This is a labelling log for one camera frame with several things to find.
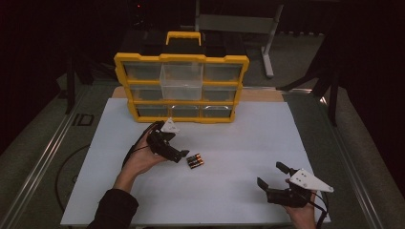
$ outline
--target tripod leg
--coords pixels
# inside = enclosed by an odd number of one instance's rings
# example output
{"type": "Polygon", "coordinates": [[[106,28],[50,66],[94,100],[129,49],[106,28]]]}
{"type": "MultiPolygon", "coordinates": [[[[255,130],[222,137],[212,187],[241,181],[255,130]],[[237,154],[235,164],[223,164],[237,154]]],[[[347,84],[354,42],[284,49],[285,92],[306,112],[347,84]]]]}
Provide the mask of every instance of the tripod leg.
{"type": "Polygon", "coordinates": [[[74,70],[74,58],[71,51],[68,51],[68,60],[66,63],[67,73],[67,99],[68,99],[68,108],[66,109],[65,114],[69,114],[75,105],[75,70],[74,70]]]}
{"type": "MultiPolygon", "coordinates": [[[[114,71],[109,70],[107,67],[103,66],[100,63],[95,62],[93,59],[91,59],[89,56],[87,56],[85,53],[81,52],[80,57],[83,58],[83,60],[92,66],[94,66],[96,69],[98,69],[101,72],[106,73],[110,78],[117,80],[117,76],[114,73],[114,71]]],[[[90,78],[87,80],[87,82],[90,82],[88,84],[91,84],[93,82],[93,79],[90,78]]]]}
{"type": "Polygon", "coordinates": [[[287,84],[286,86],[276,87],[276,90],[285,91],[285,92],[290,91],[290,90],[300,86],[301,84],[306,83],[314,78],[322,77],[322,75],[324,73],[326,73],[327,71],[328,71],[328,69],[324,68],[324,69],[320,69],[314,73],[307,73],[303,77],[287,84]]]}
{"type": "Polygon", "coordinates": [[[327,71],[325,74],[321,75],[310,92],[314,96],[322,97],[327,92],[332,82],[332,72],[327,71]]]}
{"type": "Polygon", "coordinates": [[[339,74],[333,73],[333,79],[330,85],[330,105],[328,108],[328,116],[333,126],[336,124],[336,104],[337,104],[337,91],[339,89],[339,74]]]}

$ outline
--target yellow storage organizer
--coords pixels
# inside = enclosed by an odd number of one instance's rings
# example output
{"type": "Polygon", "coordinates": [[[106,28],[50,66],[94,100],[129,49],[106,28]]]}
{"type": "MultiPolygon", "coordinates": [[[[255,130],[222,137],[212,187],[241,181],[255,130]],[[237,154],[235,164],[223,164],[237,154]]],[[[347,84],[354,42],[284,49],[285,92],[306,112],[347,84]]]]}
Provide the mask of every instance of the yellow storage organizer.
{"type": "Polygon", "coordinates": [[[189,31],[128,31],[115,62],[135,121],[200,123],[234,120],[249,64],[238,34],[189,31]]]}

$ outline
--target white board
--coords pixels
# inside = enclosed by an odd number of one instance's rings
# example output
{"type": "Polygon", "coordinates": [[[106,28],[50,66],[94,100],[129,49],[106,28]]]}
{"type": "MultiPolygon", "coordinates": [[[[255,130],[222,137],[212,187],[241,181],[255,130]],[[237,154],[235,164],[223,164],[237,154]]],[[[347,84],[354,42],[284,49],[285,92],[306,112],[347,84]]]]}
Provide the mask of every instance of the white board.
{"type": "MultiPolygon", "coordinates": [[[[87,225],[111,189],[129,148],[150,123],[131,117],[125,98],[110,98],[84,160],[62,225],[87,225]]],[[[286,189],[277,161],[312,173],[288,104],[240,102],[233,123],[177,122],[170,143],[201,154],[205,164],[191,170],[185,158],[165,161],[135,181],[139,208],[135,225],[255,225],[290,222],[283,207],[266,202],[257,184],[286,189]]],[[[324,206],[317,199],[316,203],[324,206]]]]}

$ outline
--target black sleeve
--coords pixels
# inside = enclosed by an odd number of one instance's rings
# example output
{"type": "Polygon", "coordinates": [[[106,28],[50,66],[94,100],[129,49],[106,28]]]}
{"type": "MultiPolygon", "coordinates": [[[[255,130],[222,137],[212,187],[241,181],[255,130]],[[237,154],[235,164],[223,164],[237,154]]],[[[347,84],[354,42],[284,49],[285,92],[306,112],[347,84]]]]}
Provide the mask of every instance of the black sleeve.
{"type": "Polygon", "coordinates": [[[87,228],[128,228],[138,206],[137,200],[127,192],[108,190],[98,204],[95,219],[87,228]]]}

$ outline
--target yellow carrying handle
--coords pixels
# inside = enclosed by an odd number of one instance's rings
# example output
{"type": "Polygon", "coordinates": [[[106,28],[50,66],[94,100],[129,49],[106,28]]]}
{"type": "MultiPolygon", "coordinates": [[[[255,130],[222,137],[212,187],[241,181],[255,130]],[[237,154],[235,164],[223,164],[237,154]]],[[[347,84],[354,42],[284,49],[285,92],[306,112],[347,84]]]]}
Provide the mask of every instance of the yellow carrying handle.
{"type": "Polygon", "coordinates": [[[202,36],[197,31],[169,31],[167,33],[166,45],[169,44],[170,38],[196,38],[199,39],[199,45],[202,45],[202,36]]]}

